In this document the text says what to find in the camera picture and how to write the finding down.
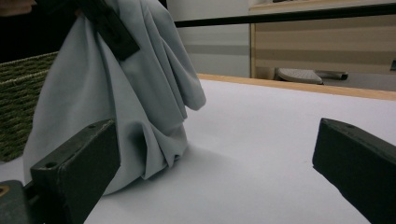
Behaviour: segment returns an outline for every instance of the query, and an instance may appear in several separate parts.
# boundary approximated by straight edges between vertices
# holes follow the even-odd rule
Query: fabric fold
[[[115,119],[121,166],[106,194],[149,178],[187,148],[185,106],[205,94],[168,11],[157,0],[107,1],[140,50],[119,62],[80,16],[49,70],[24,154],[29,169],[82,128]]]

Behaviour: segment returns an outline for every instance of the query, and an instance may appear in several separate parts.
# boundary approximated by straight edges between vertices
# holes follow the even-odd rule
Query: white tabletop
[[[368,223],[312,168],[321,118],[396,145],[396,102],[202,80],[190,148],[149,180],[103,197],[86,223]],[[0,181],[22,179],[21,159]]]

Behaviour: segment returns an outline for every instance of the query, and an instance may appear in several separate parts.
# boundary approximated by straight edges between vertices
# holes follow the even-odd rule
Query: woven basket
[[[0,63],[0,161],[22,154],[41,87],[56,55]]]

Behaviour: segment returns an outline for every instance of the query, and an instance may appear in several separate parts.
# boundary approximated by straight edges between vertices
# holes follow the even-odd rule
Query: gray object
[[[23,163],[29,169],[85,126],[116,119],[121,165],[105,194],[149,178],[183,155],[185,106],[205,95],[168,11],[157,0],[108,1],[140,50],[118,61],[80,16],[51,67]]]
[[[290,82],[323,84],[322,79],[313,70],[277,68],[276,74]]]

